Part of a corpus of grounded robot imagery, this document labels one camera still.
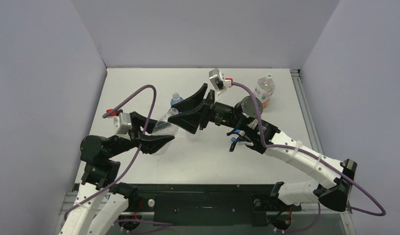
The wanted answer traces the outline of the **clear bottle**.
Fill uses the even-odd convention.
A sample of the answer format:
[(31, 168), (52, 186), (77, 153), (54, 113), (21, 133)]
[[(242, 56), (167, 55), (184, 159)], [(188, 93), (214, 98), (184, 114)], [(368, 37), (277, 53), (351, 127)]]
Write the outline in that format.
[(185, 132), (185, 136), (189, 141), (194, 141), (197, 137), (195, 134), (192, 134), (188, 131)]
[(172, 124), (168, 121), (168, 118), (171, 116), (177, 115), (178, 110), (176, 108), (170, 108), (165, 115), (161, 117), (160, 120), (157, 121), (155, 127), (151, 133), (153, 136), (158, 135), (173, 135), (175, 136), (178, 133), (179, 127), (175, 124)]

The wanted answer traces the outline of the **blue label bottle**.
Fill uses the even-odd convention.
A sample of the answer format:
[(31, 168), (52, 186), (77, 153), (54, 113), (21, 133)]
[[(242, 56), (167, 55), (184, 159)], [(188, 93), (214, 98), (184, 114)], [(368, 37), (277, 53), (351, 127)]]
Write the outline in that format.
[(173, 93), (172, 98), (171, 98), (171, 100), (170, 100), (170, 105), (171, 105), (171, 107), (172, 107), (173, 105), (175, 105), (175, 104), (177, 104), (177, 103), (179, 103), (179, 102), (181, 102), (181, 101), (183, 101), (183, 100), (184, 100), (184, 98), (182, 98), (182, 97), (179, 95), (179, 93)]

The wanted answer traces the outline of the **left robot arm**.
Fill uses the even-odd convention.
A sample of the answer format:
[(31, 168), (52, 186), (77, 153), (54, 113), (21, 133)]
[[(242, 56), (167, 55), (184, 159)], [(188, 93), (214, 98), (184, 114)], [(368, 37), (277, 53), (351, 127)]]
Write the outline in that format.
[(172, 141), (174, 135), (152, 135), (156, 121), (137, 112), (111, 114), (115, 134), (89, 135), (80, 144), (80, 159), (86, 163), (72, 210), (61, 235), (104, 235), (124, 211), (138, 206), (137, 188), (115, 183), (120, 162), (112, 158), (138, 148), (154, 154)]

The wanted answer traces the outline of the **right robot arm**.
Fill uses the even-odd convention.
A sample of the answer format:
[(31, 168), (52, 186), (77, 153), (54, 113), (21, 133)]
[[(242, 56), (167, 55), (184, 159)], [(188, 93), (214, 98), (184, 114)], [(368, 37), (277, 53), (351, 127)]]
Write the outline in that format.
[(310, 180), (300, 183), (278, 182), (269, 195), (269, 204), (275, 209), (299, 203), (320, 203), (328, 209), (344, 212), (352, 188), (357, 163), (329, 158), (301, 142), (289, 137), (278, 127), (258, 121), (262, 112), (261, 102), (246, 96), (235, 106), (217, 101), (213, 90), (207, 85), (187, 99), (173, 104), (178, 114), (169, 122), (196, 133), (208, 123), (231, 128), (236, 142), (260, 154), (277, 158), (304, 172)]

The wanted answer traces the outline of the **green orange label bottle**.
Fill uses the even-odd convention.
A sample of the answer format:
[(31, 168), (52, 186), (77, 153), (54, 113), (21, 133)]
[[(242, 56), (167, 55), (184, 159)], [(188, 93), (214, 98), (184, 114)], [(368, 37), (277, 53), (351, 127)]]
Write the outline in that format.
[(276, 85), (271, 74), (267, 74), (257, 80), (255, 89), (253, 91), (254, 95), (262, 103), (262, 107), (265, 109), (275, 91)]

